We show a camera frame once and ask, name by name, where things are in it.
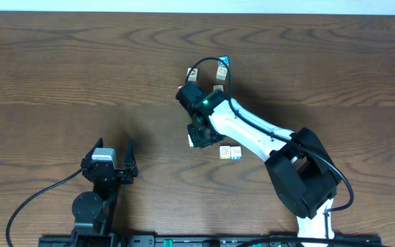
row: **white arm segment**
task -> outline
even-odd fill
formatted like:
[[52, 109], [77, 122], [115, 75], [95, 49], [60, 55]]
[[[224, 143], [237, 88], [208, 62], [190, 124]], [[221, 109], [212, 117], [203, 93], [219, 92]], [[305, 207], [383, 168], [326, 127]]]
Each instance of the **white arm segment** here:
[[[293, 132], [292, 130], [286, 130], [275, 125], [272, 125], [256, 115], [248, 112], [243, 107], [237, 103], [237, 100], [231, 99], [232, 106], [234, 109], [238, 109], [239, 114], [242, 117], [245, 117], [247, 120], [252, 123], [260, 126], [268, 130], [269, 132], [273, 132], [280, 137], [287, 138], [291, 140], [290, 134]], [[257, 156], [259, 156], [263, 162], [266, 161], [270, 157], [270, 152], [272, 150], [280, 150], [286, 143], [272, 139], [270, 136], [265, 133], [257, 130], [256, 128], [248, 125], [243, 120], [234, 116], [233, 111], [231, 110], [228, 100], [223, 101], [221, 104], [214, 108], [214, 113], [209, 116], [211, 121], [211, 125], [214, 129], [227, 137], [231, 137], [234, 140], [238, 141], [247, 149], [254, 152]], [[302, 219], [297, 217], [298, 221], [298, 236], [299, 237], [317, 237], [317, 238], [325, 238], [325, 219], [324, 219], [324, 210], [331, 208], [333, 203], [333, 199], [327, 200], [317, 211], [316, 216], [310, 220], [309, 218]], [[334, 238], [335, 234], [331, 229], [331, 216], [328, 217], [328, 237]], [[324, 247], [326, 244], [303, 244], [306, 247]]]
[[[239, 109], [239, 114], [242, 117], [245, 117], [247, 120], [269, 132], [274, 132], [280, 137], [287, 138], [288, 140], [291, 139], [290, 134], [293, 132], [292, 130], [286, 130], [262, 120], [241, 107], [235, 99], [231, 99], [231, 103], [234, 109]], [[248, 125], [240, 118], [235, 117], [228, 100], [224, 100], [216, 106], [214, 113], [209, 118], [211, 125], [218, 133], [238, 141], [260, 157], [262, 161], [266, 161], [270, 157], [269, 154], [272, 150], [278, 151], [286, 144], [282, 141], [272, 139], [265, 133]]]

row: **small cube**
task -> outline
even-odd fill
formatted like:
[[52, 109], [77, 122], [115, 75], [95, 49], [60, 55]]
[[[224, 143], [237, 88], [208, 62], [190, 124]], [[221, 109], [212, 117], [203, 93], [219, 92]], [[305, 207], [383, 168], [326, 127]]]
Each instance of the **small cube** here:
[[241, 148], [231, 147], [230, 148], [231, 159], [241, 159]]
[[216, 89], [221, 90], [222, 92], [224, 91], [224, 85], [214, 85], [213, 86], [213, 91], [215, 91]]
[[220, 146], [220, 158], [231, 158], [230, 146]]
[[[226, 65], [230, 66], [230, 58], [228, 56], [220, 56], [220, 60], [224, 61]], [[225, 65], [219, 61], [219, 66], [225, 67]]]
[[190, 135], [189, 135], [189, 145], [190, 145], [190, 148], [194, 147], [193, 142], [191, 141]]
[[197, 76], [198, 76], [198, 69], [194, 69], [194, 70], [190, 73], [189, 81], [190, 81], [190, 82], [197, 82], [197, 80], [198, 80], [198, 77], [197, 77]]
[[219, 66], [219, 68], [217, 69], [216, 79], [225, 80], [227, 72], [228, 70], [224, 66]]

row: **white wall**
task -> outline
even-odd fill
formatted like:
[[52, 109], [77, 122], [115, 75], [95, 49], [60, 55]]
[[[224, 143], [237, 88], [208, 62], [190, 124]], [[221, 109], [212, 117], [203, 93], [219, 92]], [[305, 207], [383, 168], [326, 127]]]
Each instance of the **white wall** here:
[[0, 0], [0, 10], [395, 15], [395, 0]]

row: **wire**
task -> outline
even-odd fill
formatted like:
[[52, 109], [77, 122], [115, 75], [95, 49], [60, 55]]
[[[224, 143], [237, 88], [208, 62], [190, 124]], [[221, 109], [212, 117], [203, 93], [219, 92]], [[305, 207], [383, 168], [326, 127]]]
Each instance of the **wire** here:
[[326, 164], [330, 167], [330, 169], [332, 169], [332, 170], [342, 179], [342, 181], [344, 182], [344, 184], [345, 184], [346, 187], [347, 187], [348, 193], [350, 194], [350, 199], [348, 200], [348, 202], [347, 202], [344, 206], [340, 206], [340, 207], [336, 207], [336, 208], [332, 208], [332, 209], [326, 209], [326, 210], [324, 211], [324, 214], [328, 214], [328, 213], [330, 213], [330, 212], [341, 211], [341, 210], [344, 210], [344, 209], [349, 208], [349, 207], [353, 204], [353, 202], [355, 201], [355, 194], [354, 194], [354, 192], [353, 192], [353, 188], [351, 187], [350, 182], [348, 182], [348, 179], [342, 174], [341, 171], [339, 171], [339, 170], [331, 163], [331, 161], [328, 161], [327, 158], [324, 158], [321, 154], [317, 153], [315, 150], [312, 150], [312, 149], [310, 149], [310, 148], [306, 148], [306, 147], [304, 147], [304, 146], [302, 146], [302, 145], [299, 145], [299, 144], [297, 144], [297, 143], [294, 143], [293, 141], [288, 140], [288, 139], [286, 139], [286, 138], [284, 138], [284, 137], [280, 137], [280, 136], [274, 134], [273, 132], [269, 132], [269, 131], [265, 130], [264, 128], [262, 128], [262, 127], [260, 127], [260, 126], [258, 126], [258, 125], [256, 125], [256, 124], [254, 124], [254, 123], [252, 123], [251, 121], [249, 121], [248, 119], [246, 119], [245, 117], [243, 117], [241, 114], [239, 114], [239, 109], [236, 110], [236, 109], [234, 108], [234, 106], [232, 105], [232, 102], [231, 102], [231, 77], [232, 77], [232, 76], [231, 76], [231, 71], [230, 71], [230, 68], [228, 67], [228, 65], [227, 65], [223, 60], [221, 60], [220, 58], [214, 58], [214, 57], [203, 58], [203, 59], [199, 60], [197, 63], [195, 63], [195, 64], [191, 67], [190, 71], [187, 73], [187, 76], [186, 76], [186, 78], [185, 78], [185, 83], [187, 83], [187, 82], [189, 81], [189, 76], [190, 76], [192, 70], [194, 70], [194, 68], [196, 68], [201, 62], [204, 62], [204, 61], [206, 61], [206, 60], [217, 60], [217, 61], [221, 62], [221, 63], [225, 66], [225, 68], [227, 69], [227, 74], [228, 74], [228, 93], [227, 93], [227, 95], [228, 95], [228, 104], [230, 105], [230, 108], [231, 108], [232, 112], [234, 113], [234, 116], [235, 116], [235, 117], [240, 118], [240, 119], [243, 120], [245, 123], [247, 123], [249, 126], [255, 128], [255, 129], [257, 129], [258, 131], [261, 131], [261, 132], [263, 132], [263, 133], [269, 135], [269, 136], [270, 136], [271, 138], [273, 138], [273, 139], [277, 139], [277, 140], [279, 140], [279, 141], [283, 141], [283, 142], [285, 142], [285, 143], [287, 143], [287, 144], [293, 146], [294, 148], [300, 150], [301, 152], [308, 153], [308, 154], [310, 154], [310, 155], [312, 155], [312, 156], [314, 156], [314, 157], [320, 159], [321, 161], [323, 161], [324, 163], [326, 163]]
[[12, 240], [10, 239], [10, 228], [12, 227], [13, 220], [14, 220], [15, 217], [18, 215], [19, 211], [20, 211], [23, 207], [25, 207], [25, 205], [27, 205], [28, 202], [31, 202], [34, 198], [36, 198], [36, 197], [40, 196], [41, 194], [43, 194], [43, 193], [49, 191], [50, 189], [54, 189], [54, 188], [56, 188], [56, 187], [59, 186], [59, 185], [65, 184], [66, 182], [70, 181], [72, 178], [74, 178], [75, 176], [77, 176], [80, 172], [82, 172], [82, 169], [79, 169], [78, 171], [76, 171], [73, 175], [69, 176], [68, 178], [65, 178], [64, 180], [61, 180], [61, 181], [55, 183], [54, 185], [51, 185], [51, 186], [49, 186], [49, 187], [47, 187], [47, 188], [45, 188], [45, 189], [43, 189], [43, 190], [41, 190], [41, 191], [35, 193], [34, 195], [30, 196], [25, 202], [23, 202], [23, 203], [18, 207], [18, 209], [13, 213], [12, 217], [11, 217], [10, 220], [8, 221], [8, 223], [7, 223], [7, 228], [5, 229], [5, 239], [7, 240], [7, 244], [8, 244], [9, 247], [13, 247]]
[[237, 247], [249, 247], [255, 244], [267, 244], [267, 243], [311, 243], [311, 244], [328, 244], [328, 245], [339, 245], [339, 246], [353, 246], [353, 247], [386, 247], [381, 244], [373, 243], [362, 243], [362, 242], [352, 242], [346, 240], [338, 239], [318, 239], [312, 237], [269, 237], [264, 239], [255, 239], [243, 244], [239, 244]]

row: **wood grain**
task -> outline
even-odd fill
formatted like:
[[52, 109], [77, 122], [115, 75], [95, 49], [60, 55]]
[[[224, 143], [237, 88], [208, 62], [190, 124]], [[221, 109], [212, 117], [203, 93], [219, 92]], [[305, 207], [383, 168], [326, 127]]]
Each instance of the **wood grain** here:
[[[133, 139], [141, 171], [121, 193], [117, 230], [297, 231], [255, 155], [188, 148], [176, 86], [223, 54], [247, 109], [315, 131], [349, 178], [355, 204], [333, 228], [395, 246], [395, 16], [46, 12], [0, 12], [0, 246], [20, 203], [76, 171], [99, 137], [119, 160]], [[210, 89], [215, 70], [200, 66], [199, 85]], [[71, 203], [90, 189], [78, 176], [33, 200], [15, 246], [70, 233]], [[335, 205], [347, 199], [340, 185]]]

